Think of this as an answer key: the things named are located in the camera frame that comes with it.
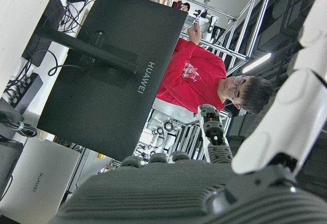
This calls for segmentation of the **white grey right robot hand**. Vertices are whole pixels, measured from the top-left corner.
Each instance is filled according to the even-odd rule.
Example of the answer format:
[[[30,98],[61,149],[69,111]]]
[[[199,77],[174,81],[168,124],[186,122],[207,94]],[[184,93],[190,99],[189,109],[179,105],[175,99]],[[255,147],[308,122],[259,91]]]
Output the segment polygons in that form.
[[[204,106],[210,162],[178,153],[143,166],[130,156],[90,177],[51,223],[326,223],[326,202],[295,179],[326,124],[326,0],[312,5],[299,43],[288,79],[230,162]]]

